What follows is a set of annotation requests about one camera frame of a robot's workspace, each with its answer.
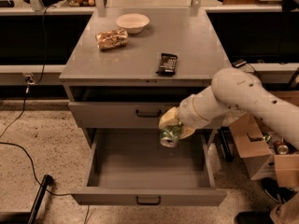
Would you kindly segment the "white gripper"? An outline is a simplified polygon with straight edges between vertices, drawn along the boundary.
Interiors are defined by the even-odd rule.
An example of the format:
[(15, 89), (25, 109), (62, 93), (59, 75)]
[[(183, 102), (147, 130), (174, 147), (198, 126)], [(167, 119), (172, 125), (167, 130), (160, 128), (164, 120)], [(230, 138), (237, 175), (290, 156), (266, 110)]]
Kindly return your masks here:
[(195, 129), (202, 129), (206, 121), (198, 114), (193, 103), (194, 97), (190, 96), (184, 99), (179, 107), (172, 107), (167, 110), (159, 121), (159, 128), (164, 129), (168, 126), (177, 126), (179, 121), (181, 126), (179, 139), (185, 139), (194, 134)]

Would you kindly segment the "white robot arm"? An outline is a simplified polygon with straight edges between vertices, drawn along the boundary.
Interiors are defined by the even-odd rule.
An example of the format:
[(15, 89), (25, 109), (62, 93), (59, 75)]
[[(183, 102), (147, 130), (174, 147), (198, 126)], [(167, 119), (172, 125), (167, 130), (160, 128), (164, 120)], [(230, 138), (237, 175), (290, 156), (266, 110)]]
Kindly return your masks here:
[(250, 113), (299, 148), (299, 106), (276, 97), (256, 76), (236, 68), (221, 69), (210, 86), (170, 108), (160, 118), (159, 128), (181, 124), (180, 137), (185, 138), (235, 109)]

